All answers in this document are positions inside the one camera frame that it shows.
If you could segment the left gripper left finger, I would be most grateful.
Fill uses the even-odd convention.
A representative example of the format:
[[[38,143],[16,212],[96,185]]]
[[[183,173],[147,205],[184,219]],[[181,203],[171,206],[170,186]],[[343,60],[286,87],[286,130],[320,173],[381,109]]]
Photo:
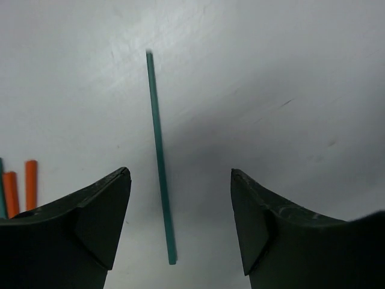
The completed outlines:
[[[1,220],[1,288],[103,288],[131,191],[121,167],[88,187]]]

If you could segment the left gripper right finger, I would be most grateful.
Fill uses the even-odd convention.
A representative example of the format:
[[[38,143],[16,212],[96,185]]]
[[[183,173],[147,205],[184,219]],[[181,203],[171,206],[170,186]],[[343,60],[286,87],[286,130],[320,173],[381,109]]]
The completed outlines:
[[[261,186],[239,169],[230,193],[252,288],[383,288],[384,213],[334,219]]]

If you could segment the orange chopstick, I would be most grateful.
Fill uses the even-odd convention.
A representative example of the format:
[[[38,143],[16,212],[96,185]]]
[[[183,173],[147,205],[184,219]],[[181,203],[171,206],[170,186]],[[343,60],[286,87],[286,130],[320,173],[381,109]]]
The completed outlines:
[[[15,172],[5,172],[2,175],[7,215],[11,219],[20,213],[19,198],[17,192],[17,175]]]
[[[25,196],[26,210],[37,207],[37,162],[29,160],[25,163]]]

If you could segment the lone teal chopstick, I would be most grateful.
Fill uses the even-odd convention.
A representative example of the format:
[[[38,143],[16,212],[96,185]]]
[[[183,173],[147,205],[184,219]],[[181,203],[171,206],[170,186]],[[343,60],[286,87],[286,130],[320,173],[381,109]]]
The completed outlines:
[[[159,112],[158,91],[156,86],[155,63],[153,52],[146,51],[147,75],[149,80],[150,104],[152,111],[153,132],[155,139],[156,161],[158,168],[159,189],[164,219],[165,240],[167,246],[168,263],[173,266],[177,263],[177,248],[174,236],[173,219],[171,215],[168,195],[167,174],[165,169],[164,148],[162,141],[161,118]]]

